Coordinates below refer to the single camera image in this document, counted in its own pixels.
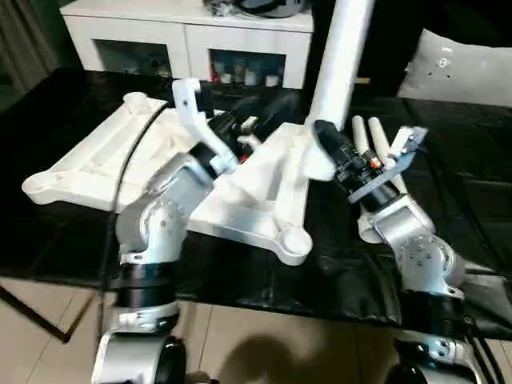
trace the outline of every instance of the table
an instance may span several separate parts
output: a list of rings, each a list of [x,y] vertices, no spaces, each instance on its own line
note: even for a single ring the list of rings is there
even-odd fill
[[[135,90],[169,97],[163,78],[57,70],[0,117],[8,144],[0,275],[99,287],[106,212],[64,202],[37,206],[21,184],[54,164]],[[240,93],[214,88],[214,107],[229,107]],[[297,120],[306,112],[299,108]],[[484,336],[512,340],[512,110],[356,94],[350,112],[379,117],[390,137],[401,125],[430,128],[426,152],[404,174],[406,183],[444,239],[465,259],[498,272],[469,274],[462,290]],[[400,327],[407,308],[392,254],[358,238],[358,215],[335,185],[312,182],[305,227],[314,248],[300,267],[285,266],[267,250],[189,233],[178,298]]]

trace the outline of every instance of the black tablecloth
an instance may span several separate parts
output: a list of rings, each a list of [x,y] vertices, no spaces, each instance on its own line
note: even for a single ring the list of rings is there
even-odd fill
[[[168,98],[167,80],[58,70],[0,117],[3,134],[3,256],[0,274],[75,286],[99,285],[106,213],[32,203],[21,190],[140,90]],[[228,108],[243,90],[214,89]],[[354,97],[351,113],[377,116],[390,137],[401,125],[430,128],[404,174],[438,233],[466,259],[501,276],[469,274],[468,311],[487,337],[512,339],[512,110],[460,103]],[[300,121],[307,110],[298,109]],[[189,233],[178,272],[183,299],[317,318],[400,326],[407,308],[390,251],[358,238],[357,207],[332,183],[312,182],[306,230],[314,248],[300,267],[227,240]]]

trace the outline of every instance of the white plastic part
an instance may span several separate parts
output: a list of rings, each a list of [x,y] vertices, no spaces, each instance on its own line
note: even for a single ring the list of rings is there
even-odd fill
[[[148,114],[150,106],[147,104],[147,95],[143,92],[125,94],[122,100],[131,114]]]
[[[238,160],[230,148],[208,127],[204,112],[198,112],[195,95],[201,91],[201,85],[196,78],[184,78],[173,82],[174,104],[178,111],[181,124],[199,142],[204,142],[220,158],[211,165],[219,173],[233,172]]]
[[[361,116],[352,118],[352,129],[354,130],[355,148],[360,154],[364,154],[370,148],[370,144],[368,144],[368,137],[366,136],[365,121]]]
[[[301,172],[309,138],[285,123],[192,213],[188,228],[272,250],[289,266],[306,260],[313,242],[303,229],[308,177]]]
[[[164,103],[140,96],[125,98],[125,104],[50,169],[25,180],[23,191],[37,204],[61,200],[108,210],[128,149]],[[131,102],[145,102],[149,113],[128,106]],[[133,157],[118,209],[140,196],[160,166],[196,142],[176,110],[164,111]],[[304,126],[281,126],[255,145],[255,152],[235,172],[215,181],[214,191],[192,213],[187,229],[272,250],[290,266],[303,263],[313,245],[303,229],[309,179],[301,166],[309,143]]]
[[[387,141],[387,136],[380,120],[378,118],[370,118],[368,125],[370,126],[371,137],[374,141],[375,152],[379,160],[384,164],[385,168],[393,168],[396,165],[396,161],[390,157],[390,144]],[[400,174],[395,176],[391,181],[401,194],[407,193],[406,184]]]
[[[316,120],[325,120],[335,124],[338,130],[343,129],[373,7],[374,0],[336,1],[310,114],[305,122],[312,141],[302,172],[309,178],[326,182],[334,176],[334,164],[314,140],[313,124]]]

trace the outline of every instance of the glass cabinet door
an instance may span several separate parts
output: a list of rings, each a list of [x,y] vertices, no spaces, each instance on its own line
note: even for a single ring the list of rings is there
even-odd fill
[[[246,86],[302,88],[311,34],[223,26],[185,26],[195,78]]]
[[[164,44],[94,40],[103,68],[124,74],[172,77],[169,54]]]
[[[286,65],[284,54],[214,49],[209,51],[212,82],[282,86]]]
[[[64,20],[86,70],[190,76],[182,24],[76,16]]]

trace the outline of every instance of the tiled floor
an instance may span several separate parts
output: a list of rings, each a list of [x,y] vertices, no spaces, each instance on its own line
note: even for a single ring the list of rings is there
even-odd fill
[[[90,291],[1,279],[52,322],[66,329]],[[87,384],[94,360],[96,305],[67,345],[0,304],[1,384]],[[222,384],[380,384],[396,362],[393,331],[311,318],[203,304],[182,304],[176,333],[186,339],[188,370]],[[490,341],[512,384],[512,343]]]

